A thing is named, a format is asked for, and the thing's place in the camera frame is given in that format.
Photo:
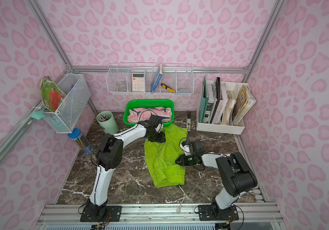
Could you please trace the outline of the pink shark print shorts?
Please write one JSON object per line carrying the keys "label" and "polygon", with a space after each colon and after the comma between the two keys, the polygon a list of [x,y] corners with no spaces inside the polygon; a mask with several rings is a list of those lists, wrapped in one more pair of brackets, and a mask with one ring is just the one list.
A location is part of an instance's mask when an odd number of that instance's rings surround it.
{"label": "pink shark print shorts", "polygon": [[158,116],[163,123],[172,120],[172,110],[170,107],[133,108],[129,110],[127,120],[129,123],[138,123],[139,121],[149,120],[151,115]]}

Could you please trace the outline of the lime green garment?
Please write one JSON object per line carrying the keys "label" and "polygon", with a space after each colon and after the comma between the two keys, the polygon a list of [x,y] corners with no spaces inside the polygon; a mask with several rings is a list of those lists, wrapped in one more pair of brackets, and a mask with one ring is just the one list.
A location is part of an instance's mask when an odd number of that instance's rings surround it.
{"label": "lime green garment", "polygon": [[185,167],[175,161],[184,154],[179,144],[187,138],[187,129],[171,124],[164,128],[164,134],[164,143],[147,140],[144,144],[146,164],[156,188],[185,183]]}

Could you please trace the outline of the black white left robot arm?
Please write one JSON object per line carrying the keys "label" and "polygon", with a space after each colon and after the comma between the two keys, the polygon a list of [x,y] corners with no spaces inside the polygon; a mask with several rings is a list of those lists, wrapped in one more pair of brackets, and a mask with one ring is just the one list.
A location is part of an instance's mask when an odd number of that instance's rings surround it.
{"label": "black white left robot arm", "polygon": [[115,169],[122,161],[123,149],[137,139],[147,137],[149,141],[164,143],[162,120],[151,114],[148,120],[139,121],[133,127],[114,135],[106,134],[97,150],[97,175],[92,194],[87,200],[83,215],[104,217],[108,201],[108,189]]}

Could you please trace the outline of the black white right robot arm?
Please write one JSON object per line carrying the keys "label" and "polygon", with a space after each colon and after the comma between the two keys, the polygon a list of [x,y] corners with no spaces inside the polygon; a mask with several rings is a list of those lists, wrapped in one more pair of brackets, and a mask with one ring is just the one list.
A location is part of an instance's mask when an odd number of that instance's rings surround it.
{"label": "black white right robot arm", "polygon": [[241,196],[258,185],[254,172],[240,152],[206,152],[201,141],[187,138],[180,140],[179,147],[184,153],[176,159],[176,164],[183,167],[202,165],[219,171],[223,188],[212,204],[215,211],[231,208]]}

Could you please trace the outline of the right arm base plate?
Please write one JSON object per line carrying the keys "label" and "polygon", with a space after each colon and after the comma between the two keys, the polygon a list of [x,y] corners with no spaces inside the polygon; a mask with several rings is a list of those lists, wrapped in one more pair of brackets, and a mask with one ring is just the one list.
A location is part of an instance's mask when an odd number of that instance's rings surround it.
{"label": "right arm base plate", "polygon": [[239,220],[239,215],[236,210],[236,206],[232,205],[226,209],[220,209],[216,203],[210,205],[198,205],[197,211],[200,221],[211,221],[211,220],[224,220],[224,221],[235,221]]}

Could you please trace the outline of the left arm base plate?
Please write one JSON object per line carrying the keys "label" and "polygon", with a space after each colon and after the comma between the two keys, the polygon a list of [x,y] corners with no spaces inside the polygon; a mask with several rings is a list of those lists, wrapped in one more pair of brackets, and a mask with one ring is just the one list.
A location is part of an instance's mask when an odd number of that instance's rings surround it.
{"label": "left arm base plate", "polygon": [[84,207],[81,222],[119,222],[122,206],[105,206],[102,208]]}

